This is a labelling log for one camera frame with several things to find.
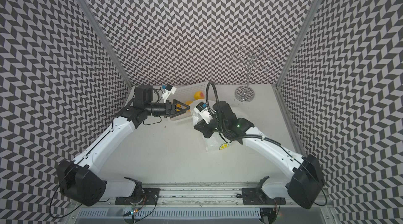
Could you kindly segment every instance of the chevron patterned wall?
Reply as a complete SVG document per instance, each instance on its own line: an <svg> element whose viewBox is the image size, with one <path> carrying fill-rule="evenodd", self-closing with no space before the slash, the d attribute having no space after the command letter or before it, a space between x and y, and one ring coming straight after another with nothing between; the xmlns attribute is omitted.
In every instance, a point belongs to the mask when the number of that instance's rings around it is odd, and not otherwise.
<svg viewBox="0 0 403 224"><path fill-rule="evenodd" d="M403 0L323 0L281 86L343 223L403 223Z"/></svg>
<svg viewBox="0 0 403 224"><path fill-rule="evenodd" d="M128 88L74 0L0 0L0 13L0 223L54 223L56 163L104 131ZM57 193L53 211L68 202Z"/></svg>
<svg viewBox="0 0 403 224"><path fill-rule="evenodd" d="M265 47L278 78L312 0L87 0L133 83L244 82L240 45Z"/></svg>

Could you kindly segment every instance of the metal jewelry stand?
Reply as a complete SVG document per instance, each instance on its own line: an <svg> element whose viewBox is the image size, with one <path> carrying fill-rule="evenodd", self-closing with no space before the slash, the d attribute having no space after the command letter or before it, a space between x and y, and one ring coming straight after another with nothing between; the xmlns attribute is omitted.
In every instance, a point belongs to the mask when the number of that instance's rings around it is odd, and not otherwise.
<svg viewBox="0 0 403 224"><path fill-rule="evenodd" d="M249 80L252 74L252 68L255 66L256 62L271 62L271 60L265 61L256 59L264 51L263 47L261 46L255 49L256 52L250 52L249 48L246 48L245 46L241 46L240 50L247 56L243 56L239 52L236 52L234 53L233 57L235 59L244 58L243 67L246 69L246 83L243 86L237 87L237 89L235 90L235 97L242 102L249 102L255 97L255 92L252 88L249 87ZM267 71L267 66L264 68L261 67L259 71Z"/></svg>

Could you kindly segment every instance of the white table surface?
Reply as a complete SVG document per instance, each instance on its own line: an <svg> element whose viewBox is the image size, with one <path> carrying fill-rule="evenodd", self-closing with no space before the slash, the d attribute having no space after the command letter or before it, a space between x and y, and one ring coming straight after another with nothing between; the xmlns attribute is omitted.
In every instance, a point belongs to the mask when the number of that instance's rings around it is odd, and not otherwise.
<svg viewBox="0 0 403 224"><path fill-rule="evenodd" d="M255 98L248 103L236 100L238 86L217 85L219 99L241 108L269 138L294 151L271 85L251 85ZM157 120L149 117L146 123ZM238 142L207 152L200 135L192 120L174 123L163 118L155 125L141 125L111 154L98 176L128 176L146 184L258 182L264 176L283 176L272 162Z"/></svg>

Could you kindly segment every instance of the plastic bag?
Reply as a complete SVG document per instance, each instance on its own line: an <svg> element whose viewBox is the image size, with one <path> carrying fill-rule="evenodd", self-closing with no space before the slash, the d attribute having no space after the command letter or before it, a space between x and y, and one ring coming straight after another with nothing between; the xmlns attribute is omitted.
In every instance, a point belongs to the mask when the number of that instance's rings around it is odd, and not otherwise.
<svg viewBox="0 0 403 224"><path fill-rule="evenodd" d="M194 111L194 108L200 103L204 102L205 100L195 100L190 104L190 112L192 113L192 121L193 121L193 126L195 126L199 121L203 120L203 118L199 115L199 113L196 113ZM215 101L209 100L209 105L210 107L213 107L215 104ZM246 120L249 120L249 117L245 115L245 113L238 107L232 107L232 111L235 113L235 115L238 118L245 118ZM231 145L231 143L226 143L219 135L218 132L214 132L213 135L211 135L210 138L205 138L203 136L203 133L198 132L200 137L204 140L205 144L205 150L206 151L219 151L223 150Z"/></svg>

